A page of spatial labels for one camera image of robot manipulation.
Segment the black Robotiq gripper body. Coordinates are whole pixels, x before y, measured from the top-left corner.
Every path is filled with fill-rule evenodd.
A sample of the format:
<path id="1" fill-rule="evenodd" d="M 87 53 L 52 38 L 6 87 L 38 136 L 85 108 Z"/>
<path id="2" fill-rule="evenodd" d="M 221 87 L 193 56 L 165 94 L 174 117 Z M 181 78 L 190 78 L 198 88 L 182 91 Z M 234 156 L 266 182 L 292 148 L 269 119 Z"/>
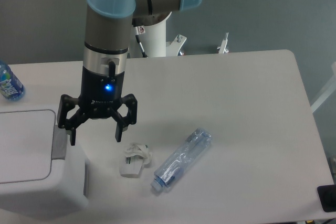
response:
<path id="1" fill-rule="evenodd" d="M 78 98 L 77 118 L 121 120 L 124 72 L 112 76 L 82 69 L 81 91 Z"/>

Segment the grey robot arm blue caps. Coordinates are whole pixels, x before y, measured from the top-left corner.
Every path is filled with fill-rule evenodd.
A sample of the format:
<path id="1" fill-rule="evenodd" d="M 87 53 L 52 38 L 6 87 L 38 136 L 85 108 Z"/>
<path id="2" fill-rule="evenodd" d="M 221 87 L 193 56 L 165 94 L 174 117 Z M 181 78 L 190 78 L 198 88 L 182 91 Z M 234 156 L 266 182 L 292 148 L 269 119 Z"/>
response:
<path id="1" fill-rule="evenodd" d="M 116 121 L 115 139 L 137 120 L 138 102 L 122 95 L 130 33 L 141 17 L 196 8 L 202 0 L 86 0 L 81 90 L 60 98 L 57 124 L 76 143 L 76 130 L 89 119 Z"/>

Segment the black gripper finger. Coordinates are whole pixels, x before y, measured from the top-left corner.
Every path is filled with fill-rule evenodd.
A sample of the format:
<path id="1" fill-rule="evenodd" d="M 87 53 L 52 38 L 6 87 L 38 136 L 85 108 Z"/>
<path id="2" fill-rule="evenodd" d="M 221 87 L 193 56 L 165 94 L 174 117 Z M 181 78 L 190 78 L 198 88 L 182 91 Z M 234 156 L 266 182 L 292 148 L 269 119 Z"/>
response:
<path id="1" fill-rule="evenodd" d="M 79 109 L 75 114 L 67 118 L 68 112 L 73 110 L 76 106 Z M 86 105 L 83 104 L 81 97 L 73 98 L 67 94 L 63 94 L 60 97 L 57 124 L 60 129 L 65 129 L 70 135 L 70 144 L 75 146 L 76 144 L 76 129 L 89 119 L 89 110 Z"/>
<path id="2" fill-rule="evenodd" d="M 127 114 L 122 116 L 118 110 L 122 105 L 127 107 Z M 121 142 L 122 133 L 127 130 L 129 125 L 137 122 L 138 101 L 134 94 L 128 94 L 118 100 L 113 101 L 107 108 L 108 114 L 116 121 L 115 139 Z"/>

